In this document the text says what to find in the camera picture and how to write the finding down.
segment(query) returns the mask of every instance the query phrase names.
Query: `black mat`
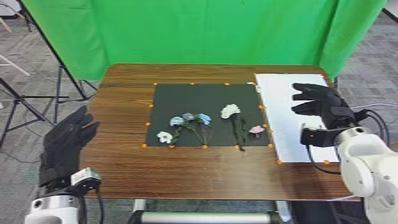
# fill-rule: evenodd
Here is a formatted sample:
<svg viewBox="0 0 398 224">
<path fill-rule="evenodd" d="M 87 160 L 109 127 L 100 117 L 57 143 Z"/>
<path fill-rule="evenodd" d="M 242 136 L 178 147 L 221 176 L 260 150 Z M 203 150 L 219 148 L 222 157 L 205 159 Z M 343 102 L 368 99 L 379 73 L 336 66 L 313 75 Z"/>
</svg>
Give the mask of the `black mat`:
<svg viewBox="0 0 398 224">
<path fill-rule="evenodd" d="M 249 84 L 240 85 L 183 85 L 160 84 L 157 85 L 153 97 L 153 112 L 151 112 L 151 126 L 148 129 L 146 144 L 149 146 L 162 146 L 157 134 L 160 131 L 174 134 L 176 127 L 171 127 L 171 118 L 181 116 L 185 113 L 210 115 L 213 121 L 210 146 L 233 146 L 237 144 L 233 135 L 231 120 L 221 118 L 221 110 L 228 104 L 237 104 L 245 118 L 245 129 L 253 126 L 261 126 L 263 111 L 260 110 L 260 99 L 256 87 Z M 247 134 L 247 146 L 265 146 L 269 144 L 267 132 L 261 138 L 254 138 Z M 178 146 L 201 146 L 201 141 L 194 133 L 183 129 L 181 137 L 176 143 Z"/>
</svg>

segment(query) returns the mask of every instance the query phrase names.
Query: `tripod stand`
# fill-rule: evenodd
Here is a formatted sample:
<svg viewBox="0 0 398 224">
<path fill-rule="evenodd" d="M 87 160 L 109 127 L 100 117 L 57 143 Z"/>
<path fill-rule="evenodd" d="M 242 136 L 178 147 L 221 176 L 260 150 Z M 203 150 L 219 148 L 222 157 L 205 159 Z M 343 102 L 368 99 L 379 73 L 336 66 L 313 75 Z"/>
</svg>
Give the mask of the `tripod stand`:
<svg viewBox="0 0 398 224">
<path fill-rule="evenodd" d="M 48 107 L 43 111 L 43 113 L 38 111 L 38 109 L 34 108 L 34 106 L 30 105 L 30 103 L 27 102 L 25 99 L 54 99 L 55 98 L 68 98 L 68 96 L 23 96 L 18 94 L 18 92 L 14 91 L 13 87 L 9 86 L 7 82 L 4 81 L 4 79 L 0 78 L 0 85 L 4 86 L 6 90 L 7 90 L 7 95 L 14 98 L 13 101 L 13 106 L 11 106 L 11 113 L 9 113 L 9 118 L 7 118 L 7 122 L 6 122 L 6 127 L 4 127 L 4 133 L 2 133 L 2 138 L 0 138 L 0 149 L 4 146 L 4 141 L 6 141 L 6 137 L 7 137 L 7 133 L 11 131 L 14 131 L 18 128 L 22 128 L 23 126 L 30 125 L 32 123 L 36 123 L 38 121 L 46 121 L 52 125 L 54 122 L 50 121 L 50 119 L 46 118 L 45 114 L 48 111 Z M 27 110 L 30 111 L 30 113 L 36 116 L 36 119 L 27 121 L 23 124 L 16 125 L 11 128 L 11 123 L 13 123 L 13 118 L 14 118 L 14 113 L 16 113 L 16 107 L 18 105 L 23 105 Z"/>
</svg>

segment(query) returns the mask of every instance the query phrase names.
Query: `white paper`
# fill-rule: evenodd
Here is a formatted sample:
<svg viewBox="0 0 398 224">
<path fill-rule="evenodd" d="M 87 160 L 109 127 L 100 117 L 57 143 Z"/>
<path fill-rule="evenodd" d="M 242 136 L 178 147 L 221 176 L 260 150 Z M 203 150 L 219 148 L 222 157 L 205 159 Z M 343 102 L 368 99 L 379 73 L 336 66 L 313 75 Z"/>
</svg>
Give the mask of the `white paper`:
<svg viewBox="0 0 398 224">
<path fill-rule="evenodd" d="M 295 114 L 292 107 L 308 101 L 293 101 L 292 96 L 300 92 L 293 89 L 293 83 L 311 83 L 327 86 L 320 74 L 256 74 L 258 86 L 267 106 L 267 118 L 274 130 L 274 142 L 281 162 L 309 162 L 306 146 L 300 144 L 302 124 L 322 126 L 318 116 Z M 334 147 L 311 146 L 311 154 L 316 162 L 329 160 L 338 162 Z"/>
</svg>

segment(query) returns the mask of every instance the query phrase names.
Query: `black glove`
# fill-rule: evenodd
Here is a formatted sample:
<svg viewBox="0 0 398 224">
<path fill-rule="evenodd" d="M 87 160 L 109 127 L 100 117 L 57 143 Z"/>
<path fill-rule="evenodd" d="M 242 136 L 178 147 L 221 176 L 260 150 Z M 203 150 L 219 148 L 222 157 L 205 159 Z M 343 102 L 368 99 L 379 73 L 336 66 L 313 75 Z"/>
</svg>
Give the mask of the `black glove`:
<svg viewBox="0 0 398 224">
<path fill-rule="evenodd" d="M 61 121 L 45 136 L 45 152 L 41 154 L 39 185 L 71 177 L 78 171 L 80 150 L 96 136 L 100 123 L 93 122 L 87 107 Z"/>
<path fill-rule="evenodd" d="M 354 125 L 354 112 L 338 92 L 329 87 L 315 84 L 295 83 L 293 88 L 302 91 L 300 94 L 293 95 L 293 100 L 313 100 L 292 107 L 295 113 L 320 116 L 329 129 Z"/>
</svg>

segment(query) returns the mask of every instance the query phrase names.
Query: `green backdrop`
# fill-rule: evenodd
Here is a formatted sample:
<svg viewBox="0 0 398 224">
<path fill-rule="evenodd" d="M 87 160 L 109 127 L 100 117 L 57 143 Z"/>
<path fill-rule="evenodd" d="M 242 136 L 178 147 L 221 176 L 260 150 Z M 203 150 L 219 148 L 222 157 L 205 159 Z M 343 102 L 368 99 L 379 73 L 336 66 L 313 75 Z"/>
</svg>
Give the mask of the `green backdrop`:
<svg viewBox="0 0 398 224">
<path fill-rule="evenodd" d="M 71 73 L 116 63 L 320 65 L 336 77 L 386 0 L 23 0 Z"/>
</svg>

